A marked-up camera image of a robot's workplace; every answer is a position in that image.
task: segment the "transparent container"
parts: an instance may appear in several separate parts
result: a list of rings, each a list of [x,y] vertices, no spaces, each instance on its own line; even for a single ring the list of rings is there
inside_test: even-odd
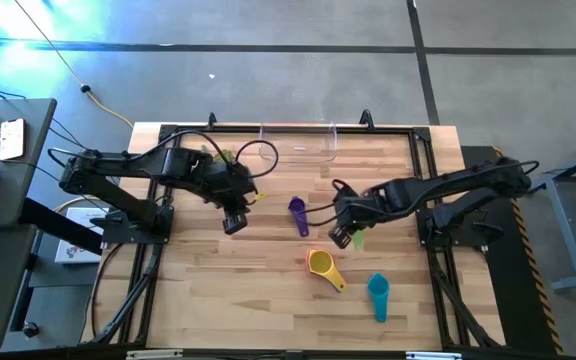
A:
[[[337,157],[337,127],[333,122],[304,124],[301,128],[296,124],[262,123],[259,139],[275,145],[280,164],[327,164]],[[259,145],[259,156],[275,160],[274,151],[265,144]]]

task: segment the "yellow cup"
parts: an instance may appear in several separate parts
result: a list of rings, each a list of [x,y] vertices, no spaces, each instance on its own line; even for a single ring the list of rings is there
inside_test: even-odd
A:
[[[308,270],[315,274],[328,280],[332,286],[339,292],[346,288],[346,281],[337,268],[335,267],[335,261],[326,250],[310,250],[308,251]]]

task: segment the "purple cup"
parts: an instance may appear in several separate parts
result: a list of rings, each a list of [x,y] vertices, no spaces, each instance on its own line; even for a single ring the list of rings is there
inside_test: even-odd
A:
[[[297,196],[293,196],[292,200],[288,204],[288,210],[292,213],[293,219],[295,219],[295,224],[297,229],[299,229],[299,235],[301,237],[306,237],[310,233],[308,231],[308,223],[306,222],[306,203]]]

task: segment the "blue cup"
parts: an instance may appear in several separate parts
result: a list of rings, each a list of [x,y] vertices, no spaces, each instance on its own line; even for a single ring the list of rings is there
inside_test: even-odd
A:
[[[388,319],[388,293],[390,284],[380,273],[376,273],[368,281],[368,292],[372,297],[372,303],[375,307],[375,319],[378,322],[386,322]]]

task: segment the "gray floor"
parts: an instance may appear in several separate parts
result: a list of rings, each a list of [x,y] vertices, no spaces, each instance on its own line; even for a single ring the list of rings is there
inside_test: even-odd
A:
[[[52,16],[44,5],[32,3],[28,1],[28,10],[58,40],[413,44],[404,0],[45,0],[53,4]],[[576,48],[576,1],[416,3],[427,46]],[[5,21],[9,18],[17,21]],[[39,39],[14,7],[0,11],[0,37]],[[205,121],[213,111],[220,121],[323,118],[355,123],[361,110],[369,108],[380,124],[428,124],[412,54],[64,52],[64,56],[106,105],[132,121]],[[456,125],[463,144],[497,145],[519,159],[540,160],[543,170],[574,155],[575,56],[433,55],[428,63],[439,120]],[[88,147],[116,151],[128,144],[129,129],[82,95],[52,52],[20,46],[0,49],[0,90],[57,98],[56,118]],[[46,146],[73,149],[55,137]],[[40,165],[58,171],[46,157]],[[36,175],[31,196],[48,206],[69,198],[41,174]],[[537,194],[521,204],[544,280],[550,283],[571,275],[547,198]],[[41,305],[33,306],[55,306],[55,313],[70,314],[61,318],[62,326],[75,329],[81,326],[87,294],[69,289],[69,295],[38,293],[36,302]],[[46,301],[50,296],[73,298]],[[576,355],[576,290],[551,293],[549,298],[564,349]],[[74,333],[60,333],[59,339],[35,345],[73,343]],[[5,347],[14,348],[14,343]]]

